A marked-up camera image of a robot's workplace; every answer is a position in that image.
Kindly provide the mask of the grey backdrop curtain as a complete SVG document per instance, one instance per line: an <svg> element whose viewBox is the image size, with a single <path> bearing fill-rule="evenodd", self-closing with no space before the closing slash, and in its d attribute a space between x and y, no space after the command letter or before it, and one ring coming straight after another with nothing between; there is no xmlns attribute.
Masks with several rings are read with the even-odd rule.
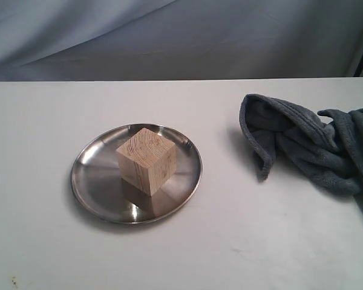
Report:
<svg viewBox="0 0 363 290"><path fill-rule="evenodd" d="M363 1L0 1L0 81L345 77Z"/></svg>

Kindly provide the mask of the light wooden cube block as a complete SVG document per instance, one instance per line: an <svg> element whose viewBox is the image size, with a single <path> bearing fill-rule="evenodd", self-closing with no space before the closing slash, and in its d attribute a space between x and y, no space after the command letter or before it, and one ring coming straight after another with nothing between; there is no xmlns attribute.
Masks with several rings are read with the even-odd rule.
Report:
<svg viewBox="0 0 363 290"><path fill-rule="evenodd" d="M148 196L153 196L176 170L175 143L147 128L119 146L116 155L122 179Z"/></svg>

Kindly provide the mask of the blue-grey fleece towel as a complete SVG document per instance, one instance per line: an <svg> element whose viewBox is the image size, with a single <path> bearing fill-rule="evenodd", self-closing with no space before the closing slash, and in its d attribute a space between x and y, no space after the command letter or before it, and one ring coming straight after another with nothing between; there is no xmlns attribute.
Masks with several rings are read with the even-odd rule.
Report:
<svg viewBox="0 0 363 290"><path fill-rule="evenodd" d="M241 131L264 181L279 153L311 182L363 204L363 108L314 113L278 98L248 94L240 106Z"/></svg>

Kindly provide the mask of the round stainless steel plate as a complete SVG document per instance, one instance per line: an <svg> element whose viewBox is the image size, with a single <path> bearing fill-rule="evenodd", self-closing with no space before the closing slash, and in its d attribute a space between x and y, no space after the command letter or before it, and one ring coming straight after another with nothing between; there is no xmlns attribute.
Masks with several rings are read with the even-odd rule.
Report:
<svg viewBox="0 0 363 290"><path fill-rule="evenodd" d="M146 128L173 141L175 173L149 196L121 177L116 149ZM73 195L91 214L117 224L147 224L172 215L195 193L203 162L195 144L181 132L157 124L127 124L92 140L78 154L70 175Z"/></svg>

